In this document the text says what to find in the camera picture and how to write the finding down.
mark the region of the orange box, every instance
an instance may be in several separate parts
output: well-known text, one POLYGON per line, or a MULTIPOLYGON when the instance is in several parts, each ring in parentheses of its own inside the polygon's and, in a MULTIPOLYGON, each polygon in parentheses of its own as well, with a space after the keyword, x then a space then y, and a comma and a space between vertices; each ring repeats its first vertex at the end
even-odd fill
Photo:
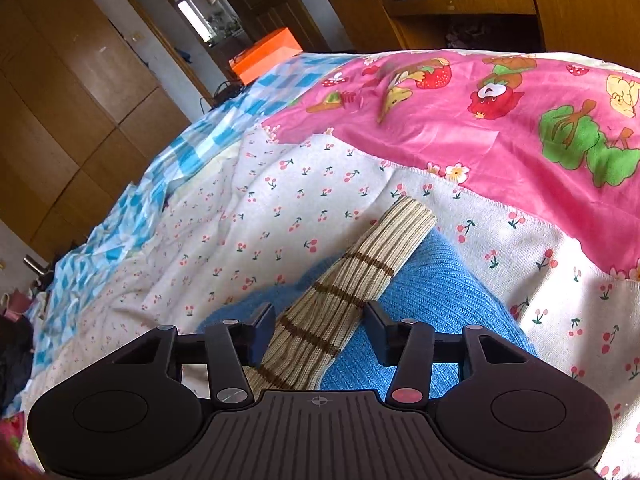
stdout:
POLYGON ((266 35, 254 46, 230 59, 229 65, 240 80, 248 85, 278 63, 282 63, 300 52, 302 52, 302 48, 291 31, 288 28, 279 28, 266 35))

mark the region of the pink blanket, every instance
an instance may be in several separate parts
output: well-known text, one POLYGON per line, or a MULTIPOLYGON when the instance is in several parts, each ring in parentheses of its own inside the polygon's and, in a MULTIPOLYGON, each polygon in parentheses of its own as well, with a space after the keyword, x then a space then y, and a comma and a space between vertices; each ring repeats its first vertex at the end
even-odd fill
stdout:
POLYGON ((605 272, 638 280, 639 91, 558 60, 401 53, 344 65, 264 125, 280 143, 326 133, 382 171, 437 173, 558 225, 605 272))

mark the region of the blue checkered sheet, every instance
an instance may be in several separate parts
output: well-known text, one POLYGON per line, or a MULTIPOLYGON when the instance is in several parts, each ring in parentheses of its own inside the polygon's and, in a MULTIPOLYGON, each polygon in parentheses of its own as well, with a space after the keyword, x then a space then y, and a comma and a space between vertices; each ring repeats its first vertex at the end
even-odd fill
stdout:
POLYGON ((257 121, 273 115, 353 57, 300 54, 281 63, 238 97, 193 123, 160 153, 140 184, 129 184, 87 243, 56 265, 46 321, 34 341, 32 376, 44 370, 60 346, 75 335, 79 314, 100 293, 120 262, 152 237, 165 199, 178 186, 257 121))

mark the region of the blue knit fabric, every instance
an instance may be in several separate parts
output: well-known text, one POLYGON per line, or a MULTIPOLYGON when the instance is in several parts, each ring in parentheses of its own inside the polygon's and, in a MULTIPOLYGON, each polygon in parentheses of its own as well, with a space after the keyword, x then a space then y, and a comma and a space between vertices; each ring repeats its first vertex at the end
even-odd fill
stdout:
MULTIPOLYGON (((245 320, 263 302, 273 303, 276 314, 291 306, 337 259, 328 258, 293 285, 258 290, 239 303, 207 317, 198 330, 223 319, 245 320)), ((533 345, 516 325, 504 305, 462 264, 455 248, 433 230, 391 280, 380 297, 391 319, 414 318, 433 325, 436 332, 461 333, 466 324, 480 324, 526 351, 533 345)), ((344 351, 327 370, 322 390, 377 389, 381 397, 391 383, 395 367, 382 367, 361 325, 344 351)), ((434 364, 430 397, 442 396, 458 383, 458 367, 434 364)))

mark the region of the wooden cabinet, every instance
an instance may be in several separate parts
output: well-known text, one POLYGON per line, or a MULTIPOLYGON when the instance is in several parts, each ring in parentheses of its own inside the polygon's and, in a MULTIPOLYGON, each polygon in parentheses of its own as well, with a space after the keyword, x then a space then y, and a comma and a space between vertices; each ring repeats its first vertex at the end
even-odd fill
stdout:
POLYGON ((492 30, 482 49, 575 52, 640 70, 640 0, 329 0, 359 52, 445 48, 452 20, 492 30))
POLYGON ((84 243, 188 120, 92 0, 0 0, 0 219, 84 243))

